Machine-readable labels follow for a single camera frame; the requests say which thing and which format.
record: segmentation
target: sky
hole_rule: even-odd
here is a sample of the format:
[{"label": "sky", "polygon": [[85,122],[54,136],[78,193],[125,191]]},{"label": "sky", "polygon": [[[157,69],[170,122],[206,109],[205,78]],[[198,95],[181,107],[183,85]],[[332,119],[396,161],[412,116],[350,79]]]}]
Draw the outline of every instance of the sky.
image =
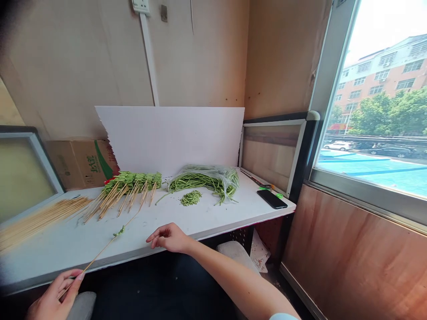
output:
[{"label": "sky", "polygon": [[362,0],[345,65],[427,33],[427,0]]}]

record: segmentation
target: apartment building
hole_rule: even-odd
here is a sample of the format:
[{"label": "apartment building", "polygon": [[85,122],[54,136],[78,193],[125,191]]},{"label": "apartment building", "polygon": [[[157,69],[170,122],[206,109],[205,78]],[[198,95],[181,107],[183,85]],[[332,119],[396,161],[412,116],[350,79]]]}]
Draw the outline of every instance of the apartment building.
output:
[{"label": "apartment building", "polygon": [[416,90],[427,84],[427,34],[412,36],[344,67],[334,104],[342,108],[339,123],[328,130],[344,133],[360,101],[382,91]]}]

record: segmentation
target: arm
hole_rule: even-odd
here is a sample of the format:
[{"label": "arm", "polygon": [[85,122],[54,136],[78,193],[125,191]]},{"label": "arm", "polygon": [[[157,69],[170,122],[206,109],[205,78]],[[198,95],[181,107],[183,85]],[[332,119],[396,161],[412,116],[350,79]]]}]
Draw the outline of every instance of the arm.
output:
[{"label": "arm", "polygon": [[148,239],[151,248],[192,256],[224,289],[250,320],[268,320],[273,314],[298,314],[281,292],[268,281],[219,252],[185,235],[174,223],[158,228]]}]

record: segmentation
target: green tree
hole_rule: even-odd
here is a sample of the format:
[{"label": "green tree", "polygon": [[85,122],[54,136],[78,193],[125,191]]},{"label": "green tree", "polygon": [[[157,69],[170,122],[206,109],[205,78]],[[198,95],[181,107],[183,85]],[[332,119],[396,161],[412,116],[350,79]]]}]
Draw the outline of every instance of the green tree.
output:
[{"label": "green tree", "polygon": [[382,92],[363,99],[360,108],[350,118],[349,134],[366,136],[389,136],[391,98]]},{"label": "green tree", "polygon": [[391,103],[389,117],[390,131],[394,136],[423,132],[426,135],[427,87],[407,93],[398,92]]},{"label": "green tree", "polygon": [[427,87],[363,99],[360,109],[351,114],[350,128],[348,133],[356,135],[427,136]]},{"label": "green tree", "polygon": [[334,106],[334,108],[332,109],[332,113],[330,114],[329,122],[328,122],[328,128],[331,125],[338,123],[338,120],[339,120],[341,114],[342,114],[342,109],[339,105],[336,104]]}]

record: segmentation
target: cardboard box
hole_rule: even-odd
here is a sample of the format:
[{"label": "cardboard box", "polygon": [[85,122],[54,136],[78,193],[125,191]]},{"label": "cardboard box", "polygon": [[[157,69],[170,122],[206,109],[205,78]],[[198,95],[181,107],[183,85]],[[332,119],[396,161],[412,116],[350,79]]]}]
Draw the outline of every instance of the cardboard box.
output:
[{"label": "cardboard box", "polygon": [[48,141],[49,157],[67,190],[104,186],[118,174],[113,150],[106,140]]}]

